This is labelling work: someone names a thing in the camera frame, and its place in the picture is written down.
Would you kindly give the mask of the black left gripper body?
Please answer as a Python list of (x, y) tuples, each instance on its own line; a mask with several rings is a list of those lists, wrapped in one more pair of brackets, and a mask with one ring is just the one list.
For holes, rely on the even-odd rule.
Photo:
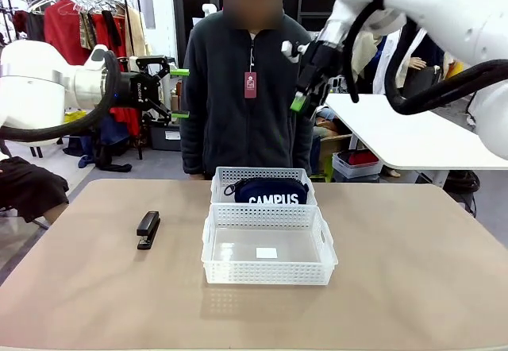
[(160, 106), (160, 78), (143, 72), (122, 72), (118, 87), (118, 106), (155, 109)]

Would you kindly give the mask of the navy CAMPUS pencil case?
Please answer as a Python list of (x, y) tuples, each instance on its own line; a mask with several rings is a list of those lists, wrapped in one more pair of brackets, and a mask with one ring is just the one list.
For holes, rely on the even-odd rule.
[(257, 177), (241, 179), (227, 186), (225, 196), (236, 203), (305, 205), (310, 185), (292, 178)]

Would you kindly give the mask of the black stapler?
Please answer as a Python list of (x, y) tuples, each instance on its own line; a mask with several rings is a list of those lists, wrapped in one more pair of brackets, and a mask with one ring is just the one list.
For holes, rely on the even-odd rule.
[(149, 250), (152, 247), (159, 224), (159, 211), (149, 211), (146, 213), (137, 227), (137, 236), (140, 238), (137, 245), (138, 250)]

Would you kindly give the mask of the person right forearm dark sleeve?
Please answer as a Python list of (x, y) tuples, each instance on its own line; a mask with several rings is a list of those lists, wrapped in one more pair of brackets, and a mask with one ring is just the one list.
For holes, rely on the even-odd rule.
[(190, 113), (188, 118), (181, 121), (180, 134), (184, 172), (192, 179), (203, 179), (204, 121)]

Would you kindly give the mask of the grey storage box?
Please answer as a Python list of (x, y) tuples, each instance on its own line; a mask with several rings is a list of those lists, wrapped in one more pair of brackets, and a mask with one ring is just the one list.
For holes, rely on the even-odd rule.
[(181, 137), (178, 125), (151, 126), (150, 141), (152, 149), (158, 151), (181, 151)]

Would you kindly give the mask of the red low hanging garment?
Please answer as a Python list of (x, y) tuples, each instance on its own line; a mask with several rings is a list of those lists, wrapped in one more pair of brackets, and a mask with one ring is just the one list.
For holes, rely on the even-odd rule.
[(140, 113), (137, 109), (129, 107), (114, 107), (110, 109), (114, 120), (126, 125), (132, 137), (140, 135)]

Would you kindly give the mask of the maroon ID badge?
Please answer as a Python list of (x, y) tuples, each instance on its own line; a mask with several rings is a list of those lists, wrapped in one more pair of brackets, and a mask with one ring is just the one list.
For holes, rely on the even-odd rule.
[(254, 71), (244, 74), (244, 97), (254, 99), (257, 96), (257, 74)]

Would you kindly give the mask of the red garment with black scarf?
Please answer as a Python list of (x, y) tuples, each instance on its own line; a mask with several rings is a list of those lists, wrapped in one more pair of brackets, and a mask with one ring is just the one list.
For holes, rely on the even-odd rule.
[(125, 18), (110, 11), (93, 14), (92, 19), (98, 44), (104, 44), (116, 57), (127, 57), (125, 45)]

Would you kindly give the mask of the dark clothes pile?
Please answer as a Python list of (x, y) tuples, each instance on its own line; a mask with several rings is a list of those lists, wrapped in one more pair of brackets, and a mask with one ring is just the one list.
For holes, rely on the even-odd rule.
[(92, 164), (100, 171), (128, 173), (133, 166), (115, 164), (114, 157), (123, 155), (129, 147), (130, 135), (126, 124), (105, 118), (98, 128), (69, 137), (63, 153), (77, 157), (78, 168)]

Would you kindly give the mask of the clear crate with red contents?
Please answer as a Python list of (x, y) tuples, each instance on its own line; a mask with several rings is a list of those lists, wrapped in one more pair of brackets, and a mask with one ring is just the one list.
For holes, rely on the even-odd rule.
[(383, 163), (369, 149), (336, 152), (332, 158), (333, 169), (347, 179), (378, 175)]

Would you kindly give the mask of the brown patterned hanging garment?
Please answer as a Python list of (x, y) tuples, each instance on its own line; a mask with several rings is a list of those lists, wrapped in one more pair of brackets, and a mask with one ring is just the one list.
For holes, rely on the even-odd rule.
[(79, 14), (80, 44), (82, 48), (92, 50), (97, 44), (94, 21), (89, 13)]

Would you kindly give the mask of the white work table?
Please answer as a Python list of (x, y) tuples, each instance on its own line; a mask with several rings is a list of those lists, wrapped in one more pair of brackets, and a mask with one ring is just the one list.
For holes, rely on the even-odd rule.
[(504, 160), (485, 148), (479, 137), (432, 112), (404, 116), (383, 95), (329, 94), (325, 101), (336, 116), (385, 165), (399, 170), (508, 170)]

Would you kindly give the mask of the large red hanging garment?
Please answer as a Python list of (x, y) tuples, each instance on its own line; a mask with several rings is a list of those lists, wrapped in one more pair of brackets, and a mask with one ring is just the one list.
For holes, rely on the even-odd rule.
[(44, 39), (70, 65), (84, 65), (91, 50), (80, 41), (79, 15), (71, 0), (59, 0), (44, 11)]

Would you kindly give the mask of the white perforated plastic basket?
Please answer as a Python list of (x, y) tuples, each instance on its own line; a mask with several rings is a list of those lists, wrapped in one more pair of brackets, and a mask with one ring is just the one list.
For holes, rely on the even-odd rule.
[(211, 203), (234, 203), (234, 193), (230, 194), (237, 182), (252, 178), (295, 179), (309, 188), (306, 204), (316, 206), (314, 186), (302, 168), (249, 168), (249, 167), (217, 167), (211, 184)]
[[(258, 247), (278, 258), (257, 259)], [(338, 258), (318, 206), (213, 203), (202, 263), (208, 284), (325, 286)]]

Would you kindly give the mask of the black handbag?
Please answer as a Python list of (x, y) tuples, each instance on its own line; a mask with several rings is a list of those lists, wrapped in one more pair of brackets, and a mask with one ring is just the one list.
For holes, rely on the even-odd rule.
[(441, 78), (441, 67), (431, 66), (421, 70), (409, 69), (402, 89), (404, 98), (411, 98), (437, 84)]

